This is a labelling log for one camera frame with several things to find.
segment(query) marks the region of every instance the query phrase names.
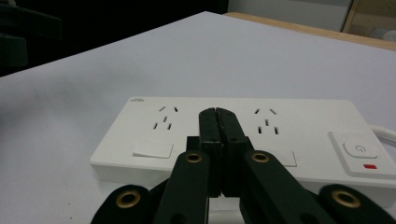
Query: logo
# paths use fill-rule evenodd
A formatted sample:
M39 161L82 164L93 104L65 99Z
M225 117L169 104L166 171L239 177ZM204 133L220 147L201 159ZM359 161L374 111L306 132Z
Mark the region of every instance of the logo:
M134 98L131 100L131 102L145 102L145 99L143 98Z

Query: tabletop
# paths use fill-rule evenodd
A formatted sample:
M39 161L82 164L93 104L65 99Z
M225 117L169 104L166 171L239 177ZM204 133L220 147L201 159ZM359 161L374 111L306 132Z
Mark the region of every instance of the tabletop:
M395 58L203 12L0 77L1 222L89 223L121 186L99 181L90 156L131 96L350 100L368 123L396 130ZM210 209L237 210L237 200Z

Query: wooden surface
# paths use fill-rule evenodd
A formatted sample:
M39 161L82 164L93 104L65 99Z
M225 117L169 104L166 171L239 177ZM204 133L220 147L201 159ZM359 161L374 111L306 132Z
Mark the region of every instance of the wooden surface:
M267 24L267 25L271 25L271 26L275 26L275 27L280 27L280 28L284 28L284 29L289 29L289 30L293 30L293 31L298 31L298 32L306 33L306 34L320 35L320 36L325 36L325 37L329 37L329 38L333 38L333 39L344 40L344 41L348 41L348 42L377 47L377 48L381 48L381 49L396 50L396 42L373 39L373 38L358 36L358 35L349 35L349 34L339 33L339 32L330 31L330 30L323 30L323 29L319 29L319 28L315 28L315 27L309 27L309 26L304 26L304 25L285 22L285 21L275 21L275 20L271 20L271 19L265 19L262 17L256 17L256 16L251 16L248 14L237 13L237 12L228 12L228 13L225 13L224 15L229 16L229 17L234 17L237 19L241 19L241 20L246 20L246 21L255 21L255 22L259 22L259 23L263 23L263 24Z
M343 32L369 36L376 29L396 30L396 1L354 0Z

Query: red indicator light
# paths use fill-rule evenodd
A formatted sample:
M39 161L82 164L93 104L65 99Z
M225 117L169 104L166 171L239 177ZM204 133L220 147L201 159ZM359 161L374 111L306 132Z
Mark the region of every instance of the red indicator light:
M374 164L364 164L363 166L366 169L376 169L376 166Z

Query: white power strip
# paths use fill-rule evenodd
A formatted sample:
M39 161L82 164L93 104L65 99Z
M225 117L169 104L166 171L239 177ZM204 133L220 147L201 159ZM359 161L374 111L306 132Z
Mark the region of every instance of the white power strip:
M383 207L396 201L396 164L349 101L133 97L92 167L104 181L158 185L209 107L233 111L254 148L274 154L306 189L337 183Z

